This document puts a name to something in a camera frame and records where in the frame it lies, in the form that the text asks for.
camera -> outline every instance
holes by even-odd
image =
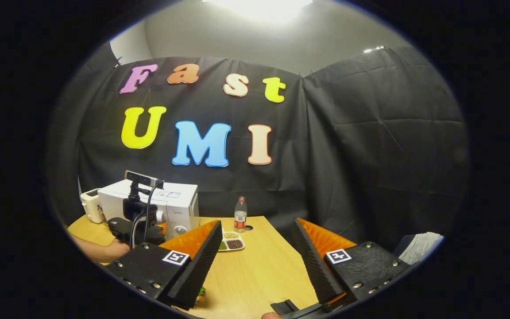
[[[155,186],[158,183],[158,179],[154,177],[150,177],[147,175],[139,174],[137,172],[125,171],[125,179],[132,180],[133,182],[137,182],[139,184],[147,185],[147,186]]]

cable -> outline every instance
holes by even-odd
[[[144,212],[141,212],[133,221],[133,225],[131,226],[131,234],[129,235],[129,247],[131,249],[135,248],[135,230],[139,222],[142,221]]]
[[[151,189],[151,193],[149,194],[149,198],[147,200],[147,214],[145,216],[145,231],[143,232],[143,242],[147,241],[147,230],[148,230],[148,212],[149,208],[151,207],[151,198],[153,192],[156,190],[156,187],[158,186],[158,183],[156,183],[153,188]]]

orange letter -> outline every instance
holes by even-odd
[[[234,97],[245,97],[249,89],[247,85],[249,79],[245,75],[232,73],[225,77],[226,84],[223,85],[223,91]]]
[[[267,135],[271,132],[271,127],[255,124],[249,125],[248,129],[251,131],[253,141],[251,142],[251,156],[249,156],[247,161],[254,165],[266,165],[271,163],[273,159],[269,156],[267,147]]]
[[[174,69],[174,73],[168,75],[168,83],[194,83],[198,81],[198,71],[200,67],[197,64],[182,64]]]

food tray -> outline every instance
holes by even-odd
[[[239,246],[238,248],[229,248],[229,245]],[[219,252],[231,252],[233,250],[241,250],[245,248],[243,238],[236,232],[223,232],[223,240],[220,244]]]

letter m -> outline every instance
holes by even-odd
[[[224,123],[215,123],[210,127],[208,133],[202,138],[196,123],[192,121],[179,121],[175,124],[178,129],[178,145],[176,146],[176,157],[172,159],[174,165],[188,165],[190,158],[187,151],[190,150],[196,165],[200,165],[206,152],[210,151],[204,162],[207,166],[225,167],[229,164],[225,158],[225,140],[231,126]]]

